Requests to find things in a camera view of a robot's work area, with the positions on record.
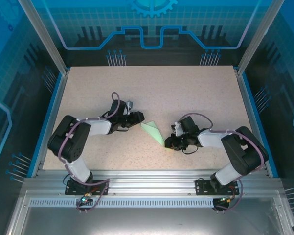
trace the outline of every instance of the white arm segment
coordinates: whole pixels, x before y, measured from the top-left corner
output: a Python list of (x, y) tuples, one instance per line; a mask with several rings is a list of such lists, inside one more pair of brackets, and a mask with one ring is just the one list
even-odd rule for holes
[[(202, 147), (216, 147), (224, 149), (221, 139), (227, 135), (228, 133), (211, 133), (210, 130), (205, 130), (198, 135), (198, 140)], [(227, 185), (240, 176), (241, 174), (233, 168), (231, 163), (228, 163), (215, 174), (216, 179), (221, 183), (221, 185)]]
[[(109, 132), (111, 128), (111, 123), (107, 120), (87, 120), (85, 122), (91, 125), (88, 136), (105, 135)], [(75, 178), (79, 179), (82, 182), (85, 182), (89, 178), (90, 170), (85, 165), (82, 156), (80, 156), (77, 160), (71, 163), (67, 162), (66, 164)]]

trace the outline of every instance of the green cloth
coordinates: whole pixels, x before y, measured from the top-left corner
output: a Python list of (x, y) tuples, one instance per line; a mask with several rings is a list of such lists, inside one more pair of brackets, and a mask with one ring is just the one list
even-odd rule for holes
[(147, 132), (164, 147), (164, 139), (154, 121), (151, 121), (147, 124), (142, 123), (140, 126), (145, 132)]

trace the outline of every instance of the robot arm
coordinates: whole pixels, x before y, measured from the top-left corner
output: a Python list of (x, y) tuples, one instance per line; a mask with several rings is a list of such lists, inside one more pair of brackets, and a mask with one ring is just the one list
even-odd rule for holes
[(238, 128), (233, 134), (210, 129), (200, 130), (190, 116), (172, 125), (173, 134), (165, 140), (165, 147), (185, 151), (189, 145), (200, 147), (216, 147), (226, 151), (230, 163), (211, 176), (211, 186), (215, 191), (232, 181), (248, 175), (261, 165), (261, 157), (256, 149), (246, 141), (251, 141), (261, 152), (263, 161), (269, 159), (268, 153), (252, 132), (245, 126)]
[[(102, 118), (112, 114), (117, 108), (118, 100), (114, 100), (111, 109)], [(86, 144), (88, 136), (107, 135), (114, 131), (127, 131), (128, 128), (144, 121), (143, 113), (130, 112), (133, 103), (120, 100), (119, 108), (115, 115), (109, 119), (86, 120), (80, 123), (71, 137), (66, 142), (62, 150), (62, 158), (66, 161), (66, 166), (74, 178), (82, 183), (92, 183), (92, 174), (86, 167), (81, 154)], [(58, 156), (59, 150), (68, 132), (78, 120), (72, 116), (65, 116), (48, 142), (48, 148)]]

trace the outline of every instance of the speckled tabletop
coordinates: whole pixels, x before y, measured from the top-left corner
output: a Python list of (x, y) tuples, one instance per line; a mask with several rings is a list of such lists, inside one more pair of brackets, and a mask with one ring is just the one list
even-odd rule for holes
[[(202, 113), (214, 130), (250, 128), (232, 66), (72, 67), (55, 128), (65, 115), (98, 117), (110, 109), (111, 93), (132, 101), (144, 123), (154, 121), (164, 139), (171, 125), (189, 112)], [(208, 121), (193, 117), (198, 127)], [(82, 157), (89, 169), (218, 169), (229, 160), (224, 150), (199, 148), (192, 155), (163, 148), (140, 125), (128, 132), (88, 137)], [(64, 169), (48, 150), (43, 169)]]

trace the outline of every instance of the gear logo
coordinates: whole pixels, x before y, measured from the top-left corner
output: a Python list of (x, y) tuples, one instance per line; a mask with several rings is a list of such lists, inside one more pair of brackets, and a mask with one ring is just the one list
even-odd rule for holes
[(17, 0), (0, 0), (0, 13), (2, 17), (11, 25), (19, 14), (20, 8)]
[(144, 17), (151, 18), (156, 15), (166, 14), (167, 10), (173, 9), (173, 4), (177, 4), (177, 0), (128, 0), (132, 6), (132, 10), (136, 10), (137, 14), (143, 14)]

